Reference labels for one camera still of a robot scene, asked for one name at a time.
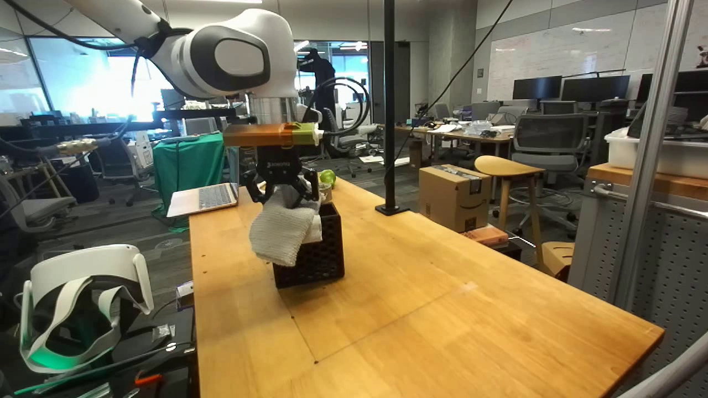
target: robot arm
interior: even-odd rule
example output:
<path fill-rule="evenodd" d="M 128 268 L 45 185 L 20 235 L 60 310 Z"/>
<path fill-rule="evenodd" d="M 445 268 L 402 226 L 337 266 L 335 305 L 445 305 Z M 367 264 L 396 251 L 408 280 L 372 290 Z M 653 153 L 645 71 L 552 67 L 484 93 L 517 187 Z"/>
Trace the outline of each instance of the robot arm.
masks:
<path fill-rule="evenodd" d="M 69 3 L 122 43 L 134 45 L 187 97 L 295 97 L 292 31 L 277 14 L 247 9 L 185 31 L 172 28 L 139 0 Z"/>

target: laptop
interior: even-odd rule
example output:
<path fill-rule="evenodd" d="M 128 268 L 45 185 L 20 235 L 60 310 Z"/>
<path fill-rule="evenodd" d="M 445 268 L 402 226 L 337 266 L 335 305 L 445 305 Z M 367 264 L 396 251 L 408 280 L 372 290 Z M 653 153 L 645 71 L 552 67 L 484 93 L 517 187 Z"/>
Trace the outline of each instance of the laptop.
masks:
<path fill-rule="evenodd" d="M 172 193 L 168 218 L 210 212 L 217 208 L 230 208 L 238 203 L 238 185 L 237 184 L 214 184 L 214 185 L 199 185 L 190 191 Z"/>

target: green object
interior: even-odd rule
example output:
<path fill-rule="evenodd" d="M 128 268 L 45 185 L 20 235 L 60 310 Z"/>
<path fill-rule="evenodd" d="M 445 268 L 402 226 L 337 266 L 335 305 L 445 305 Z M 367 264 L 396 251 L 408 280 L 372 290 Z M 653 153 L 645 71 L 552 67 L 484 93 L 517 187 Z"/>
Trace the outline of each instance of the green object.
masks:
<path fill-rule="evenodd" d="M 319 172 L 320 187 L 334 187 L 334 184 L 335 184 L 335 172 L 331 169 L 325 169 Z"/>
<path fill-rule="evenodd" d="M 175 191 L 218 184 L 222 153 L 220 132 L 157 143 L 152 148 L 152 166 L 160 212 L 168 209 Z"/>

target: white cloth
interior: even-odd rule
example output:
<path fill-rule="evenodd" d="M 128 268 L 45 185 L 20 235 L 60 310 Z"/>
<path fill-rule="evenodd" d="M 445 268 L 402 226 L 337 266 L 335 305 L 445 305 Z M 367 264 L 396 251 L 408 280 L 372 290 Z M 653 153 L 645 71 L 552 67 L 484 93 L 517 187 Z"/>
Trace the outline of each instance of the white cloth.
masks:
<path fill-rule="evenodd" d="M 316 205 L 288 208 L 289 185 L 273 187 L 263 212 L 249 226 L 249 248 L 257 256 L 293 268 L 303 244 L 322 240 Z"/>

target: black stand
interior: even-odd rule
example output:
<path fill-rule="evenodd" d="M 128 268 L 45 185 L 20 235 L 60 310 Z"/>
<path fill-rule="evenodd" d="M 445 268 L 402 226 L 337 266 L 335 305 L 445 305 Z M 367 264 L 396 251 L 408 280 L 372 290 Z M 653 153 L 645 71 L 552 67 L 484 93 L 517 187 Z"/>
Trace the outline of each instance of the black stand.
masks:
<path fill-rule="evenodd" d="M 394 58 L 396 58 L 396 4 L 394 0 L 385 0 L 383 4 L 383 64 L 385 64 L 385 75 L 383 75 L 383 104 L 385 104 L 385 130 L 383 130 L 383 184 L 385 184 L 385 203 L 376 205 L 376 209 L 381 215 L 398 215 L 402 212 L 396 205 L 396 148 L 394 148 L 394 124 L 396 124 L 396 106 L 394 106 L 394 75 L 396 75 L 396 67 L 394 67 Z"/>

